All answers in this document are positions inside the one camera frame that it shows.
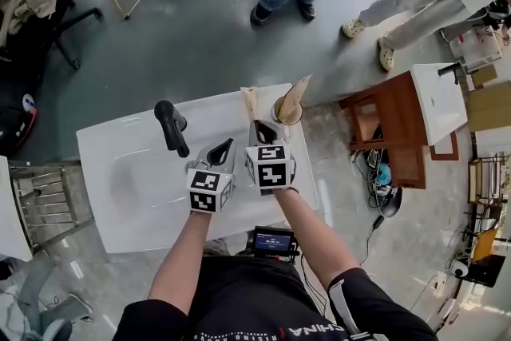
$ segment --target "white sink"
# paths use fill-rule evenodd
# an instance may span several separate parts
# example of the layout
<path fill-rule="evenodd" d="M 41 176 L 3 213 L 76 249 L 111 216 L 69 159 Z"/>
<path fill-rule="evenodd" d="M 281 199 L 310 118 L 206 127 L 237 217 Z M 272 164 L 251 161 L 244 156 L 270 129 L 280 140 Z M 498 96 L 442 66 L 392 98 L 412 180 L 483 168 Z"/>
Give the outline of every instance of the white sink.
<path fill-rule="evenodd" d="M 271 107 L 291 85 L 259 89 L 259 109 L 271 121 Z M 186 118 L 188 158 L 170 152 L 153 111 L 119 118 L 77 132 L 81 163 L 94 217 L 108 253 L 169 248 L 190 207 L 184 165 L 214 141 L 237 143 L 236 190 L 222 213 L 214 215 L 208 239 L 252 230 L 256 224 L 285 220 L 274 196 L 261 196 L 244 167 L 249 120 L 241 92 L 176 105 Z M 294 185 L 312 208 L 317 196 L 301 124 L 289 130 L 297 162 Z"/>
<path fill-rule="evenodd" d="M 429 146 L 467 122 L 463 94 L 460 86 L 454 82 L 454 73 L 438 76 L 438 70 L 448 65 L 451 63 L 416 64 L 410 71 Z"/>

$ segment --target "small screen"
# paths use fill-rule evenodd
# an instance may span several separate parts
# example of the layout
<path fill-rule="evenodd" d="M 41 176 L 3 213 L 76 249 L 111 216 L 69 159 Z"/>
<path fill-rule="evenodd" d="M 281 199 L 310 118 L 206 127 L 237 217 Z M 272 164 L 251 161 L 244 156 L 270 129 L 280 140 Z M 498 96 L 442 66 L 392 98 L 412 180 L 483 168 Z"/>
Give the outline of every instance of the small screen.
<path fill-rule="evenodd" d="M 272 235 L 269 233 L 258 233 L 255 238 L 255 248 L 258 250 L 272 250 L 287 252 L 289 250 L 290 236 Z"/>

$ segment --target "white pants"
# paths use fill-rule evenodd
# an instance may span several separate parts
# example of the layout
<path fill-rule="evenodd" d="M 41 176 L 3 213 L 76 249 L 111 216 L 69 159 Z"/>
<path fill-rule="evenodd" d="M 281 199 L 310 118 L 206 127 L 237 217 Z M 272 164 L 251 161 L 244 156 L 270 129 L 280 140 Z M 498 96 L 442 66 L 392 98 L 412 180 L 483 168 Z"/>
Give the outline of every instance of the white pants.
<path fill-rule="evenodd" d="M 359 18 L 366 27 L 376 26 L 396 14 L 421 7 L 424 9 L 383 37 L 391 49 L 404 49 L 442 27 L 461 22 L 472 15 L 461 0 L 378 0 Z"/>

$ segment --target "red object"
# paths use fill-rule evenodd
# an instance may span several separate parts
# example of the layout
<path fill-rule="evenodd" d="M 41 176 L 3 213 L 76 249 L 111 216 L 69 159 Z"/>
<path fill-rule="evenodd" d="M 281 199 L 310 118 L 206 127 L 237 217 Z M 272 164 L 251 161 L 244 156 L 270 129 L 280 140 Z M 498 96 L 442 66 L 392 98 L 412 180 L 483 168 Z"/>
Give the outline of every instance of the red object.
<path fill-rule="evenodd" d="M 19 148 L 19 146 L 25 141 L 25 139 L 28 137 L 28 135 L 30 134 L 30 130 L 32 129 L 32 126 L 34 125 L 34 122 L 35 122 L 35 117 L 38 115 L 38 111 L 35 109 L 35 108 L 32 108 L 30 111 L 29 111 L 29 114 L 31 116 L 30 118 L 30 122 L 29 124 L 27 125 L 26 127 L 26 132 L 25 132 L 25 135 L 23 135 L 23 138 L 21 140 L 19 140 L 19 142 L 16 144 L 16 146 L 14 147 L 14 149 L 17 149 Z"/>

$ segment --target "white device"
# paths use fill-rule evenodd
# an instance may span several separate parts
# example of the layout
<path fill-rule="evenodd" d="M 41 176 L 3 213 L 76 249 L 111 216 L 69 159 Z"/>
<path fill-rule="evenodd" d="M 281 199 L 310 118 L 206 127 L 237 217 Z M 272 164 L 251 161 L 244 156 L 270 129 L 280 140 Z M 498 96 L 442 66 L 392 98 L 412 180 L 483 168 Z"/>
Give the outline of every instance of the white device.
<path fill-rule="evenodd" d="M 463 264 L 461 261 L 455 260 L 450 264 L 450 271 L 456 277 L 465 277 L 467 274 L 469 274 L 469 267 L 466 264 Z"/>

